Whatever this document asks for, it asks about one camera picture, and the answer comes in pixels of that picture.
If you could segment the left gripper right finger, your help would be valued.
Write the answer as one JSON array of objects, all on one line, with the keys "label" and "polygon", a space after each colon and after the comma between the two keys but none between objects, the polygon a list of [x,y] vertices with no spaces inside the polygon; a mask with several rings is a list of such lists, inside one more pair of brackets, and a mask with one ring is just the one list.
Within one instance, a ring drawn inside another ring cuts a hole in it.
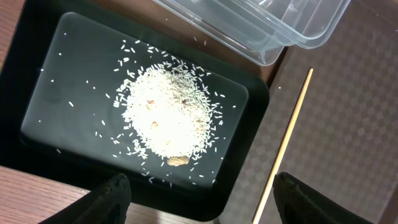
[{"label": "left gripper right finger", "polygon": [[272,186],[283,224],[370,224],[287,172],[275,175]]}]

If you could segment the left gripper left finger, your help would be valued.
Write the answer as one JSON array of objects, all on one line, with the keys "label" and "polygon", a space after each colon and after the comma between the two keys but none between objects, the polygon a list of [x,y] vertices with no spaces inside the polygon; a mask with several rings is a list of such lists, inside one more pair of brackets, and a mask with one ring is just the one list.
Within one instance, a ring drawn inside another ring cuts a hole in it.
[{"label": "left gripper left finger", "polygon": [[124,224],[130,203],[129,179],[118,174],[40,224]]}]

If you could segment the pile of white rice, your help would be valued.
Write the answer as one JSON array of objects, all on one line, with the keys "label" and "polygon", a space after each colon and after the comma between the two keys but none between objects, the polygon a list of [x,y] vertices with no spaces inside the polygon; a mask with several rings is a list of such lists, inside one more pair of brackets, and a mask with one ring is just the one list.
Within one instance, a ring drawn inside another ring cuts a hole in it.
[{"label": "pile of white rice", "polygon": [[237,125],[219,75],[103,30],[56,33],[22,132],[95,162],[175,185],[209,188]]}]

